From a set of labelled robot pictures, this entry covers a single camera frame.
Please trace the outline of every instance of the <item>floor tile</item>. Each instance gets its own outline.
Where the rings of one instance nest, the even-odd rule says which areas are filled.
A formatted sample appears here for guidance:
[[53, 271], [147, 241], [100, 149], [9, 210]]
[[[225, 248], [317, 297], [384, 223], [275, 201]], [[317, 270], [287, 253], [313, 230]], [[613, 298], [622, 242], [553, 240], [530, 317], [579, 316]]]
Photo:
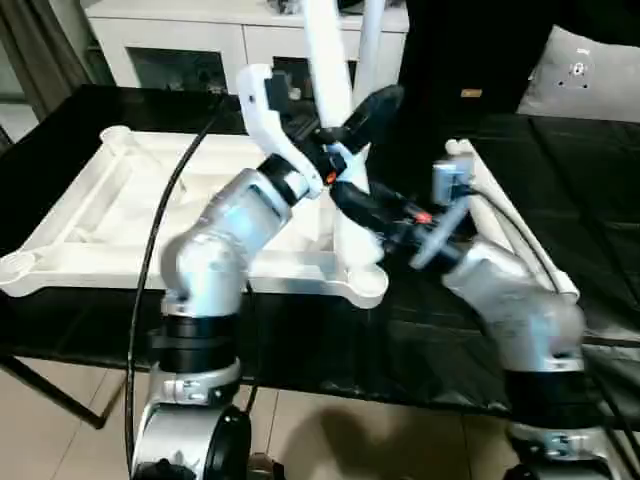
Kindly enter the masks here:
[[[24, 360], [84, 405], [89, 405], [105, 370]], [[49, 480], [80, 427], [80, 420], [0, 370], [0, 476]]]
[[[109, 371], [94, 401], [95, 409], [103, 409], [113, 398], [122, 382], [123, 372]], [[149, 386], [147, 374], [136, 375], [136, 427], [144, 409]], [[266, 451], [277, 391], [261, 388], [251, 414], [253, 424], [252, 448]], [[241, 387], [235, 403], [243, 408], [249, 397], [249, 387]], [[124, 448], [124, 394], [115, 404], [107, 424], [102, 430], [83, 425], [76, 434], [55, 480], [114, 480], [127, 478]]]
[[[118, 390], [123, 380], [123, 372], [109, 370], [100, 385], [92, 404], [94, 411], [102, 411], [114, 394], [119, 393], [117, 403], [104, 428], [95, 430], [82, 425], [67, 451], [55, 480], [95, 480], [126, 479], [127, 463], [124, 448], [124, 394]], [[138, 424], [149, 385], [149, 375], [136, 375], [135, 425]]]
[[464, 430], [473, 480], [498, 480], [518, 463], [505, 435], [504, 420], [464, 415]]
[[281, 391], [269, 455], [287, 480], [469, 478], [460, 416]]

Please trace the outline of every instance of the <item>black cable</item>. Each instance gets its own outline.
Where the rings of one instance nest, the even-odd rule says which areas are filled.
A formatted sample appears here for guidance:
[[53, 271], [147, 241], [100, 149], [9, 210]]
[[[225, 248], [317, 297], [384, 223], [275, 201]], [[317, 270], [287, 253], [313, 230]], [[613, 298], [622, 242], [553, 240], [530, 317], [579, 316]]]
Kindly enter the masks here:
[[[251, 319], [255, 319], [256, 315], [255, 315], [255, 298], [254, 298], [254, 293], [253, 293], [253, 287], [251, 286], [251, 282], [247, 282], [247, 293], [249, 294], [249, 315], [251, 316]], [[254, 403], [256, 403], [256, 396], [258, 395], [258, 385], [259, 385], [259, 378], [260, 378], [260, 370], [261, 370], [261, 362], [260, 362], [260, 357], [261, 357], [261, 342], [260, 342], [260, 338], [262, 336], [260, 335], [260, 322], [258, 322], [258, 338], [256, 339], [256, 344], [258, 345], [258, 359], [257, 359], [257, 368], [256, 368], [256, 375], [255, 378], [253, 380], [253, 385], [251, 386], [251, 391], [249, 392], [249, 398], [247, 399], [247, 404], [244, 407], [244, 411], [247, 414], [251, 413], [251, 410], [253, 409], [253, 405]]]
[[470, 188], [468, 192], [465, 192], [465, 194], [478, 195], [479, 197], [482, 197], [491, 206], [491, 208], [497, 211], [500, 215], [502, 215], [502, 217], [507, 222], [509, 222], [509, 224], [516, 230], [516, 232], [518, 232], [518, 235], [520, 236], [520, 238], [522, 238], [522, 241], [527, 244], [527, 247], [529, 248], [529, 250], [531, 250], [531, 253], [533, 253], [533, 255], [536, 257], [536, 260], [538, 261], [538, 263], [544, 270], [545, 275], [551, 282], [551, 285], [553, 286], [553, 290], [555, 291], [555, 293], [559, 294], [560, 285], [558, 285], [558, 282], [556, 281], [555, 277], [549, 270], [549, 267], [547, 267], [547, 264], [542, 259], [542, 255], [540, 255], [540, 252], [538, 251], [538, 249], [535, 248], [535, 246], [533, 245], [533, 242], [529, 238], [529, 235], [527, 235], [526, 232], [522, 229], [522, 227], [518, 225], [518, 222], [515, 221], [515, 219], [509, 214], [509, 212], [507, 212], [504, 208], [502, 208], [502, 206], [500, 206], [500, 204], [498, 204], [489, 194], [487, 194], [486, 192], [483, 192], [482, 190]]
[[622, 445], [622, 443], [620, 442], [620, 439], [616, 435], [616, 432], [614, 432], [613, 429], [606, 423], [604, 425], [604, 431], [607, 434], [607, 438], [609, 439], [609, 442], [611, 442], [611, 445], [613, 445], [613, 449], [616, 451], [616, 453], [620, 457], [620, 460], [622, 461], [624, 468], [627, 470], [627, 472], [629, 472], [629, 475], [631, 476], [632, 480], [640, 480], [640, 474], [637, 472], [636, 467], [633, 465], [633, 462], [631, 461], [631, 458], [629, 457], [627, 450], [624, 448], [624, 445]]
[[593, 383], [595, 383], [596, 387], [598, 387], [598, 389], [602, 393], [602, 398], [604, 398], [604, 401], [609, 406], [611, 413], [613, 413], [613, 416], [615, 417], [615, 419], [622, 426], [622, 431], [624, 432], [625, 436], [627, 437], [627, 440], [629, 441], [631, 450], [633, 451], [633, 454], [638, 460], [638, 463], [640, 463], [640, 445], [638, 444], [638, 440], [636, 439], [636, 436], [633, 434], [633, 430], [631, 429], [629, 422], [625, 418], [624, 414], [620, 411], [620, 407], [618, 406], [616, 401], [613, 399], [611, 392], [609, 392], [609, 390], [605, 388], [602, 380], [597, 375], [592, 374], [591, 376], [593, 379]]
[[218, 118], [218, 111], [220, 110], [221, 105], [223, 104], [226, 97], [222, 97], [217, 103], [214, 103], [212, 106], [211, 118], [207, 121], [206, 125], [202, 128], [202, 130], [196, 135], [196, 138], [193, 139], [187, 150], [180, 158], [180, 161], [176, 165], [175, 169], [171, 173], [169, 180], [167, 182], [164, 191], [160, 197], [160, 201], [158, 202], [158, 207], [156, 208], [156, 212], [153, 217], [153, 222], [151, 223], [151, 229], [149, 231], [149, 238], [147, 240], [147, 245], [144, 251], [144, 258], [142, 260], [142, 266], [140, 267], [140, 276], [138, 277], [138, 284], [136, 286], [136, 296], [133, 304], [133, 311], [131, 313], [131, 325], [129, 326], [129, 346], [127, 349], [127, 370], [126, 370], [126, 379], [125, 379], [125, 410], [124, 410], [124, 441], [125, 448], [127, 451], [127, 467], [129, 469], [129, 476], [133, 475], [132, 467], [133, 467], [133, 410], [134, 410], [134, 386], [135, 386], [135, 362], [134, 362], [134, 354], [135, 354], [135, 341], [138, 327], [138, 317], [140, 316], [140, 306], [142, 303], [142, 295], [144, 293], [144, 286], [147, 282], [147, 276], [149, 274], [149, 267], [151, 265], [151, 257], [153, 255], [153, 249], [156, 243], [156, 239], [158, 237], [158, 231], [160, 230], [160, 223], [162, 222], [162, 217], [167, 208], [167, 204], [169, 203], [169, 198], [171, 197], [171, 193], [175, 185], [178, 183], [178, 179], [184, 170], [184, 167], [187, 165], [196, 149], [202, 143], [202, 140], [207, 136], [209, 129], [214, 125], [215, 121]]
[[[493, 208], [498, 213], [500, 213], [500, 215], [502, 215], [504, 217], [504, 219], [507, 220], [507, 222], [509, 222], [509, 224], [513, 228], [516, 229], [516, 231], [518, 232], [518, 235], [520, 235], [522, 240], [527, 244], [527, 247], [531, 250], [531, 253], [536, 257], [536, 260], [538, 261], [538, 263], [540, 263], [540, 265], [544, 269], [545, 275], [547, 276], [547, 278], [549, 279], [549, 281], [553, 285], [555, 293], [559, 294], [560, 293], [560, 286], [558, 285], [555, 277], [553, 276], [553, 274], [551, 273], [551, 271], [549, 270], [547, 265], [544, 263], [544, 261], [542, 259], [542, 256], [540, 255], [540, 252], [538, 252], [538, 250], [533, 246], [533, 242], [531, 241], [531, 239], [524, 232], [524, 230], [522, 230], [522, 228], [520, 228], [520, 225], [518, 225], [518, 222], [515, 221], [515, 219], [509, 214], [509, 212], [504, 210], [489, 194], [487, 194], [486, 192], [483, 192], [482, 190], [477, 190], [475, 188], [469, 188], [467, 191], [465, 191], [463, 193], [463, 195], [478, 195], [478, 196], [482, 197], [491, 206], [491, 208]], [[605, 402], [609, 406], [609, 409], [611, 410], [611, 413], [613, 413], [614, 418], [622, 426], [622, 430], [623, 430], [625, 436], [627, 437], [627, 440], [629, 441], [629, 444], [631, 445], [631, 449], [633, 450], [633, 453], [634, 453], [636, 459], [640, 463], [640, 444], [638, 444], [638, 440], [636, 439], [635, 435], [633, 434], [633, 430], [631, 429], [631, 426], [629, 425], [629, 422], [627, 421], [626, 417], [624, 416], [624, 414], [620, 410], [620, 407], [618, 407], [618, 404], [614, 400], [614, 398], [611, 395], [611, 393], [605, 387], [605, 385], [602, 382], [602, 380], [600, 378], [598, 378], [598, 376], [595, 374], [593, 369], [590, 372], [590, 374], [591, 374], [591, 378], [592, 378], [594, 384], [596, 385], [598, 390], [600, 390], [600, 393], [602, 394], [602, 397], [604, 398]], [[609, 431], [607, 431], [607, 435], [609, 436], [609, 439], [611, 440], [611, 435], [609, 434]], [[634, 478], [634, 480], [636, 480], [636, 479], [640, 480], [640, 474], [638, 474], [638, 471], [633, 467], [633, 462], [631, 462], [631, 460], [627, 456], [627, 452], [624, 450], [624, 448], [622, 448], [622, 445], [620, 445], [619, 441], [618, 441], [618, 445], [614, 444], [613, 441], [612, 441], [612, 444], [613, 444], [613, 447], [618, 452], [618, 455], [620, 456], [620, 458], [624, 462], [625, 467], [629, 470], [629, 474]]]

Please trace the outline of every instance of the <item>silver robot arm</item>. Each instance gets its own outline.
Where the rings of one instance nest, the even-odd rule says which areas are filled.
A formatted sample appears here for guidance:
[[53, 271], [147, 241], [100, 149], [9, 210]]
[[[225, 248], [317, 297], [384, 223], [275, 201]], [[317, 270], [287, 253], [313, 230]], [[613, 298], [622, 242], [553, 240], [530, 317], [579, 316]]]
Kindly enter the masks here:
[[137, 480], [244, 478], [251, 443], [248, 415], [232, 405], [240, 381], [234, 326], [258, 252], [383, 130], [402, 89], [365, 99], [343, 127], [326, 131], [314, 115], [288, 111], [284, 75], [253, 65], [238, 78], [248, 132], [267, 154], [218, 192], [196, 223], [165, 247], [163, 325], [157, 362], [132, 462]]
[[511, 404], [507, 435], [521, 461], [505, 478], [619, 479], [584, 371], [581, 309], [539, 285], [513, 253], [481, 237], [455, 241], [464, 196], [447, 200], [448, 210], [434, 218], [386, 187], [372, 184], [372, 192], [342, 183], [331, 196], [411, 267], [435, 268], [437, 259], [443, 284], [476, 310], [495, 341]]

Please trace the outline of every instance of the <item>black tablecloth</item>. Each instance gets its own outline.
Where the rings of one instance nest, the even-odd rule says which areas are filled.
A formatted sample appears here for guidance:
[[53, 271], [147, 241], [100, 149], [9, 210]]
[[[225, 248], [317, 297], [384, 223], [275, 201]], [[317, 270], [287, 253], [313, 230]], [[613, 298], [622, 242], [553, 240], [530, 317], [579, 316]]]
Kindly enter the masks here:
[[[102, 129], [195, 132], [213, 103], [205, 94], [81, 88], [0, 158], [0, 256], [24, 242], [91, 158]], [[243, 133], [237, 105], [225, 105], [212, 131]], [[590, 363], [640, 425], [640, 126], [518, 115], [420, 118], [407, 110], [368, 168], [426, 205], [432, 161], [451, 137], [472, 140], [581, 290]], [[245, 302], [238, 339], [247, 380], [507, 414], [495, 349], [477, 330], [474, 312], [435, 276], [393, 259], [384, 266], [391, 286], [371, 311], [334, 297], [257, 294], [252, 305]], [[158, 324], [160, 298], [146, 294], [141, 330]], [[122, 368], [132, 304], [127, 290], [0, 294], [0, 351]], [[138, 366], [146, 368], [146, 348], [138, 350]]]

